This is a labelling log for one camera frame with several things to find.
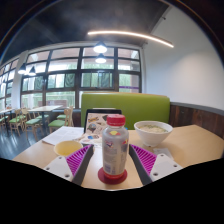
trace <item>white wall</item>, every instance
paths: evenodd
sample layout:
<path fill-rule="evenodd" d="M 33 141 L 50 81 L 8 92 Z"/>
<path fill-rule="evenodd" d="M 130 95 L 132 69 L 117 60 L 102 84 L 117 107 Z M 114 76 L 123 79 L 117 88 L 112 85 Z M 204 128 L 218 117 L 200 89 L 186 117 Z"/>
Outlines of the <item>white wall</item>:
<path fill-rule="evenodd" d="M 200 27 L 172 6 L 153 35 L 174 48 L 149 41 L 144 46 L 146 93 L 166 95 L 181 102 L 224 110 L 222 62 Z"/>

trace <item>ceiling light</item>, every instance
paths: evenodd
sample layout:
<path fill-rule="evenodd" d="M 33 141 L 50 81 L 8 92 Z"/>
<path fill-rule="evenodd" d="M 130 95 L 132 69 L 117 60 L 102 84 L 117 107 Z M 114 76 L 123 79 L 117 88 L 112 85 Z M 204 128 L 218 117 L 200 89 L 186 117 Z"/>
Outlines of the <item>ceiling light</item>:
<path fill-rule="evenodd" d="M 25 74 L 25 72 L 26 72 L 26 63 L 23 63 L 22 66 L 20 67 L 18 73 Z"/>
<path fill-rule="evenodd" d="M 29 72 L 28 75 L 36 75 L 36 71 L 35 71 L 34 66 L 30 69 L 30 72 Z"/>
<path fill-rule="evenodd" d="M 96 63 L 105 63 L 107 60 L 103 54 L 99 54 L 96 58 Z"/>
<path fill-rule="evenodd" d="M 156 42 L 159 42 L 161 44 L 165 44 L 169 47 L 174 47 L 173 44 L 169 41 L 166 41 L 164 39 L 161 39 L 159 37 L 151 36 L 151 35 L 143 35 L 138 33 L 131 33 L 131 32 L 123 32 L 123 31 L 94 31 L 94 32 L 88 32 L 89 35 L 95 35 L 95 34 L 122 34 L 122 35 L 131 35 L 136 37 L 142 37 L 149 40 L 154 40 Z"/>
<path fill-rule="evenodd" d="M 107 47 L 102 41 L 100 41 L 99 43 L 96 44 L 93 50 L 96 53 L 105 53 L 107 51 Z"/>

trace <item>plastic bottle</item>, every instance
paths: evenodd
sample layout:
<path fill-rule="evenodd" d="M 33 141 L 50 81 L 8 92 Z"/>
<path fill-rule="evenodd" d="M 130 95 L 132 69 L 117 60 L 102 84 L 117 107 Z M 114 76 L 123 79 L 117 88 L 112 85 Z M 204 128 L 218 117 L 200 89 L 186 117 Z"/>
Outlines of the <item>plastic bottle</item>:
<path fill-rule="evenodd" d="M 125 116 L 110 114 L 108 127 L 102 133 L 103 172 L 109 179 L 119 179 L 125 171 L 129 133 L 124 128 Z"/>

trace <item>red bottle cap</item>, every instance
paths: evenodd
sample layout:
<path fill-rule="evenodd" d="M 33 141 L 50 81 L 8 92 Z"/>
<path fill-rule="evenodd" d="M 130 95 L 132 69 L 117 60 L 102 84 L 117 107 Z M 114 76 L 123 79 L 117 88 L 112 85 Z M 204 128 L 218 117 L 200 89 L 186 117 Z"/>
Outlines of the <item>red bottle cap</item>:
<path fill-rule="evenodd" d="M 121 114 L 109 114 L 107 116 L 107 124 L 110 126 L 123 126 L 125 124 L 125 116 Z"/>

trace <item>coaster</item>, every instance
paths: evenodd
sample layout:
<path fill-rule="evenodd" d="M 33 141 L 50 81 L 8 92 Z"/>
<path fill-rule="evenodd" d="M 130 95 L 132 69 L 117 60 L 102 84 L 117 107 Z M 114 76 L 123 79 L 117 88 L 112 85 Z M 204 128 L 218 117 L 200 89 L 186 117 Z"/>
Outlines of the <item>coaster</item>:
<path fill-rule="evenodd" d="M 127 170 L 124 170 L 124 175 L 118 179 L 111 180 L 104 175 L 103 167 L 101 167 L 98 171 L 98 178 L 105 184 L 120 184 L 127 178 Z"/>

